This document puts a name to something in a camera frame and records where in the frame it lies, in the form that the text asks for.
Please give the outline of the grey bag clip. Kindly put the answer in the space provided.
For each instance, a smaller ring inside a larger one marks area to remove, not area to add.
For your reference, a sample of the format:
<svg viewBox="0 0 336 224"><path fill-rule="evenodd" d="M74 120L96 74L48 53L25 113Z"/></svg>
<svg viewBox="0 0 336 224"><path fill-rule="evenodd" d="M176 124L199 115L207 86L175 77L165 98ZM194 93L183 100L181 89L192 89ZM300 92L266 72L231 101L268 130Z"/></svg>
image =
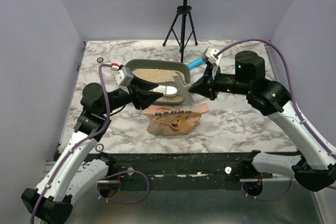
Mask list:
<svg viewBox="0 0 336 224"><path fill-rule="evenodd" d="M175 74L172 75L172 77L173 77L173 79L174 79L174 81L175 81L175 83L176 83L176 85L177 85L177 87L178 87L181 95L183 96L185 103L188 106L193 105L194 100L193 100L192 96L189 93L189 88L191 87L191 85L187 84L184 81L182 75L178 71L176 71Z"/></svg>

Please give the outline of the silver metal scoop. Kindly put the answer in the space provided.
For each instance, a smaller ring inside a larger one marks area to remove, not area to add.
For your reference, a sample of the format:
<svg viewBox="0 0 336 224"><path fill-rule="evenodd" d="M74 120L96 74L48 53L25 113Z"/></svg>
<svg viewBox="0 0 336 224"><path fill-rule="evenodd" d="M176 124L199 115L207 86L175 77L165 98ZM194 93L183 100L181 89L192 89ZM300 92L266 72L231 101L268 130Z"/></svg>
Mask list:
<svg viewBox="0 0 336 224"><path fill-rule="evenodd" d="M162 93L165 97L174 97L179 93L179 88L168 83L159 84L153 92Z"/></svg>

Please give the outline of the pink cat litter bag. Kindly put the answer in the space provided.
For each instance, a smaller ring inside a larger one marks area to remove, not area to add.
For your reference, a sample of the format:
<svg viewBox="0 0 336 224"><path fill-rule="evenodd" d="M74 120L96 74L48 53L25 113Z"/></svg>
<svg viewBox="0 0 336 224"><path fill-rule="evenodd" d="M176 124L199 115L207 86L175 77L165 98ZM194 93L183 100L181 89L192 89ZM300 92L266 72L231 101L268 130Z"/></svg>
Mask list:
<svg viewBox="0 0 336 224"><path fill-rule="evenodd" d="M150 120L147 131L159 136L178 136L192 132L200 124L203 114L209 112L206 103L197 106L151 105L143 111Z"/></svg>

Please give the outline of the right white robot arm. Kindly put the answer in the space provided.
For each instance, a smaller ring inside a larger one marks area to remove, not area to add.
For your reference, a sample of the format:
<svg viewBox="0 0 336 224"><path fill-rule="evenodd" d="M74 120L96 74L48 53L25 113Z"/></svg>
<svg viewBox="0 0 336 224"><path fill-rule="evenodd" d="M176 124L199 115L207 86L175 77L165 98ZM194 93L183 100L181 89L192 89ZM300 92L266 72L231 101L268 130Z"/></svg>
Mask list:
<svg viewBox="0 0 336 224"><path fill-rule="evenodd" d="M203 76L189 89L215 100L218 93L246 96L248 103L276 123L292 140L298 155L286 156L252 151L241 165L249 178L259 173L278 174L294 178L310 191L320 191L335 182L335 147L313 127L300 112L295 111L290 92L279 82L266 79L265 61L253 51L242 51L235 56L235 74L221 73L221 54L215 49L206 52Z"/></svg>

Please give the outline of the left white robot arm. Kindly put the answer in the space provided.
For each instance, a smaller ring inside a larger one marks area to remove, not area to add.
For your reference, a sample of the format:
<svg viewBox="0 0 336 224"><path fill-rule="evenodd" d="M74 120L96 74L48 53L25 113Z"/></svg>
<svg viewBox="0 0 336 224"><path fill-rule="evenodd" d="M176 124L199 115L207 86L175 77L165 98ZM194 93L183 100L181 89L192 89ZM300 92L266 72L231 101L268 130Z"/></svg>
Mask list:
<svg viewBox="0 0 336 224"><path fill-rule="evenodd" d="M35 218L47 223L64 223L71 214L71 196L66 195L76 171L90 151L99 143L110 125L113 110L132 103L138 110L148 108L162 97L155 92L159 85L138 77L121 81L119 88L106 91L104 82L90 83L82 91L83 111L77 119L67 148L57 159L51 171L35 187L26 188L21 199Z"/></svg>

